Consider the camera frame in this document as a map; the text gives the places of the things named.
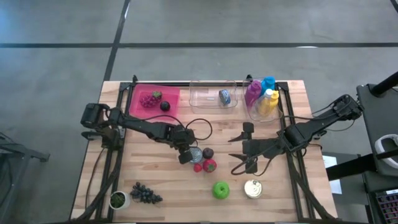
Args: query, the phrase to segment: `pink tray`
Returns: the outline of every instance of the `pink tray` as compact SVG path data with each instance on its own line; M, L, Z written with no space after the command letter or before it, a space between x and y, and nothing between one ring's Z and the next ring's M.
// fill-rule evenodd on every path
M162 92L162 101L168 101L170 103L169 111L162 111L160 109L160 103L156 104L152 108L144 108L142 107L139 100L146 95L151 95L153 91L161 91ZM137 84L134 87L134 91L132 92L132 99L129 108L129 112L131 116L135 116L138 118L150 118L153 116L167 114L173 117L177 117L177 109L178 103L180 101L180 88L169 87L169 86L158 86L158 85L149 85L149 84ZM162 120L173 120L168 117L159 117L156 119Z

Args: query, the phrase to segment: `transparent bin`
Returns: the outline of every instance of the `transparent bin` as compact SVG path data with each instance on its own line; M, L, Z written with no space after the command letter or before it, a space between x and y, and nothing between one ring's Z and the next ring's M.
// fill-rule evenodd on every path
M227 90L231 102L224 105L219 97L220 90ZM191 81L189 83L189 104L194 113L228 114L238 104L235 81L209 82Z
M242 91L243 91L242 100L243 100L243 107L245 108L246 114L253 121L257 121L257 122L267 123L267 122L273 122L273 121L280 119L283 116L283 113L281 112L281 110L279 109L278 106L276 106L267 116L263 116L256 111L254 104L249 105L249 106L246 105L246 99L244 96L246 94L246 90L247 90L248 86L254 80L262 82L262 78L253 78L250 80L243 80L243 84L242 84Z

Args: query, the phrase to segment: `green apple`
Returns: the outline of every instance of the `green apple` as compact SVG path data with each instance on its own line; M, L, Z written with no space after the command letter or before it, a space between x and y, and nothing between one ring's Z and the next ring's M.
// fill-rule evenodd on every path
M213 185L213 196L218 199L226 199L229 195L229 186L226 182L216 182Z

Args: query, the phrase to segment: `red strawberry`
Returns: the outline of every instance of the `red strawberry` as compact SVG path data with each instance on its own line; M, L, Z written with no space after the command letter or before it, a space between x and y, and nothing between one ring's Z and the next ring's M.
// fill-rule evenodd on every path
M217 163L213 159L207 159L203 162L203 169L206 172L213 172L217 168Z
M201 171L201 165L200 164L195 164L193 165L193 171L195 172L200 172Z
M151 95L144 96L139 101L142 107L150 108L155 106L161 100L162 100L162 92L153 91Z

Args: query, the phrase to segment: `white pot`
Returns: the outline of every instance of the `white pot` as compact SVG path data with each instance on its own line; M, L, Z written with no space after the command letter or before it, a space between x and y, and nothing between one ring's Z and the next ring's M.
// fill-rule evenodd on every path
M114 208L114 207L111 205L111 199L109 199L109 206L110 206L113 210L120 210L120 209L124 209L124 208L127 208L128 206L130 206L131 200L130 200L129 194L124 193L124 192L122 192L122 191L115 191L115 192L113 192L113 193L111 194L111 197L112 197L113 194L116 194L116 193L122 193L122 194L124 195L125 200L124 200L124 204L123 204L121 207L119 207L119 208Z

